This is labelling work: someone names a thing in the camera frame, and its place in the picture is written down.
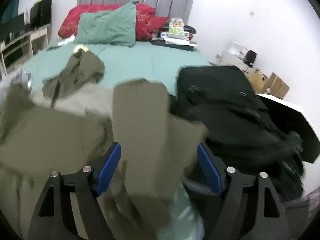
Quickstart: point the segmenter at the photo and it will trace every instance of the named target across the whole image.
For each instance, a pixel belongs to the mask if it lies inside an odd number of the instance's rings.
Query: red floral pillow
[[[58,35],[61,38],[68,38],[72,34],[77,35],[80,15],[84,12],[98,12],[105,10],[116,10],[121,5],[78,5],[71,9],[63,21]],[[168,18],[155,17],[155,8],[149,5],[138,3],[137,7],[137,20],[136,20],[136,40],[148,41],[152,38],[153,33],[157,33],[158,29],[163,26]]]

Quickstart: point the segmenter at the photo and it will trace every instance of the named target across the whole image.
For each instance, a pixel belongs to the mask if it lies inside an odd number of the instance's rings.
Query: green pillow
[[[127,3],[114,11],[83,13],[76,43],[134,46],[136,41],[136,6]]]

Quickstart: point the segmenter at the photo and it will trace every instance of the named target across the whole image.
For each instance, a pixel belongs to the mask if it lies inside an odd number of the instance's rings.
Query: teal curtain
[[[11,0],[8,7],[5,9],[3,15],[1,16],[0,22],[5,23],[13,17],[18,16],[18,6],[19,0]]]

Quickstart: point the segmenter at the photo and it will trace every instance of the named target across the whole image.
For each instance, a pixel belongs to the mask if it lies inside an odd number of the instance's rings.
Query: silver bolt
[[[266,179],[268,177],[268,174],[266,174],[264,171],[260,172],[260,176],[264,179]]]
[[[57,172],[57,171],[51,172],[51,177],[53,177],[53,178],[57,177],[58,175],[59,175],[59,172]]]
[[[234,167],[228,167],[227,168],[227,172],[229,173],[235,173],[236,172],[236,169]]]
[[[90,167],[90,166],[84,166],[84,167],[82,168],[82,171],[83,171],[83,172],[90,172],[90,171],[91,171],[91,167]]]

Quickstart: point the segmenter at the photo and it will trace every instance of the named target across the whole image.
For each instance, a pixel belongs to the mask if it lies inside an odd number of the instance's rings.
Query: teal bed sheet
[[[66,66],[77,44],[70,43],[61,48],[41,51],[23,66],[32,74],[32,87],[42,88],[43,80],[58,75]],[[175,82],[182,66],[208,65],[199,50],[185,51],[149,42],[137,42],[133,48],[114,45],[86,45],[105,65],[103,79],[105,88],[136,78],[162,82],[169,93],[175,94]]]

